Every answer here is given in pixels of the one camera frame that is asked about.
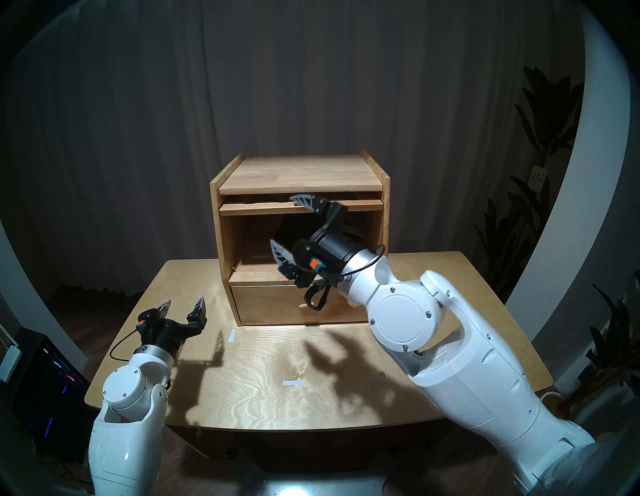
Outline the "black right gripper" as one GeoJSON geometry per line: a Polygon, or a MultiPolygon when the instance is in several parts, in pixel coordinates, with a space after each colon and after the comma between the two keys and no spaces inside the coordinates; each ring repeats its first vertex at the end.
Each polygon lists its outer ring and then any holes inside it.
{"type": "Polygon", "coordinates": [[[346,206],[311,193],[295,194],[290,200],[310,214],[302,214],[294,220],[293,233],[308,236],[294,243],[294,257],[280,243],[270,240],[278,271],[286,279],[295,281],[298,267],[314,273],[356,273],[367,267],[371,254],[358,258],[360,252],[367,253],[367,250],[344,235],[346,206]]]}

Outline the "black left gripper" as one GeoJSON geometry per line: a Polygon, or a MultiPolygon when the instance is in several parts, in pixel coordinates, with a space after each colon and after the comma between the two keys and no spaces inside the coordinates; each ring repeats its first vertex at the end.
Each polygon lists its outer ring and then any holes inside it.
{"type": "MultiPolygon", "coordinates": [[[[166,318],[172,301],[168,300],[153,309],[153,319],[166,318]]],[[[145,345],[155,346],[166,351],[172,359],[176,359],[184,342],[201,334],[207,323],[206,302],[202,296],[193,310],[187,315],[187,324],[179,322],[160,322],[145,329],[145,345]]]]}

